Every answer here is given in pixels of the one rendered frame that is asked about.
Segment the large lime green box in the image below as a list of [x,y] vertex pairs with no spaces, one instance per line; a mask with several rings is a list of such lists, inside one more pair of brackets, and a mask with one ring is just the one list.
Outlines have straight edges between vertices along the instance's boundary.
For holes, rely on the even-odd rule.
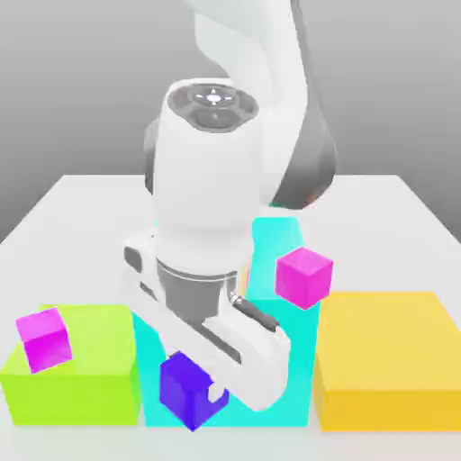
[[133,318],[124,305],[56,306],[73,359],[33,374],[22,345],[0,371],[13,424],[135,425],[140,379]]

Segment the large cyan box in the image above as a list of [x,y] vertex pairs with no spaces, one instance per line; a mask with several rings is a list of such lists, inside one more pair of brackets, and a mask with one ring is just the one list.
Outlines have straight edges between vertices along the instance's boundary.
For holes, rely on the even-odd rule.
[[[231,397],[229,404],[207,421],[209,427],[282,428],[307,425],[320,305],[300,310],[274,293],[276,260],[304,245],[294,217],[260,217],[253,224],[254,257],[248,299],[276,318],[291,340],[288,383],[284,395],[268,410],[254,412]],[[133,317],[140,390],[145,423],[149,427],[180,427],[182,422],[158,398],[159,366],[166,359],[155,332],[139,316]]]

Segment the small magenta cube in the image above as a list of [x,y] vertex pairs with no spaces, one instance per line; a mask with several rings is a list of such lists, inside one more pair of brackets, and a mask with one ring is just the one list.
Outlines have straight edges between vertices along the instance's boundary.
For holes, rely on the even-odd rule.
[[32,374],[73,359],[68,329],[57,306],[15,321]]
[[308,310],[330,293],[333,261],[305,247],[276,261],[275,293]]

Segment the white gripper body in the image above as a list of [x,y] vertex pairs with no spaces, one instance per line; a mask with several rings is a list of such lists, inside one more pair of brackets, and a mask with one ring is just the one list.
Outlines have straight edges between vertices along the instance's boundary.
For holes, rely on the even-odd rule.
[[237,310],[225,288],[218,314],[195,325],[139,285],[131,289],[131,309],[158,333],[167,351],[184,353],[251,410],[270,408],[285,392],[290,339],[281,328],[267,330]]

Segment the large orange box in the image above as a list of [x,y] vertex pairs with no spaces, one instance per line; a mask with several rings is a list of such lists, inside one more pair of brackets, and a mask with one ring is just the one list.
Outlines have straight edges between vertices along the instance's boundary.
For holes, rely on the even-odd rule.
[[461,330],[431,292],[333,293],[312,391],[323,431],[461,432]]

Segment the small purple cube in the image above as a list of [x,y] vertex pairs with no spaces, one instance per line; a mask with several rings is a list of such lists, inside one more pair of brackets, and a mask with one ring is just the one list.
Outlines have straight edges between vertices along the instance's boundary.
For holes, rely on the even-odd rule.
[[159,400],[188,429],[195,431],[225,408],[230,393],[210,400],[211,377],[182,352],[176,352],[160,366]]

